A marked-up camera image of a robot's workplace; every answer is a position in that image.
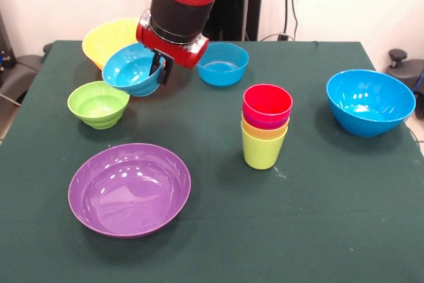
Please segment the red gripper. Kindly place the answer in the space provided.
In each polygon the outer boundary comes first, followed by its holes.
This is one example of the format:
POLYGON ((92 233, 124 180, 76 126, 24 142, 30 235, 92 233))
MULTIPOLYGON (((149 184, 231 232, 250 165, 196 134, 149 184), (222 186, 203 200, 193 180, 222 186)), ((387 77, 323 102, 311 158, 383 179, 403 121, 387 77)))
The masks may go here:
POLYGON ((153 50, 154 55, 149 76, 152 76, 160 67, 161 55, 167 57, 160 74, 160 83, 167 84, 174 62, 185 68, 195 67, 204 55, 209 39, 200 34, 192 43, 173 43, 158 36, 150 26, 151 22, 150 10, 147 9, 143 12, 138 22, 136 39, 148 49, 153 50))

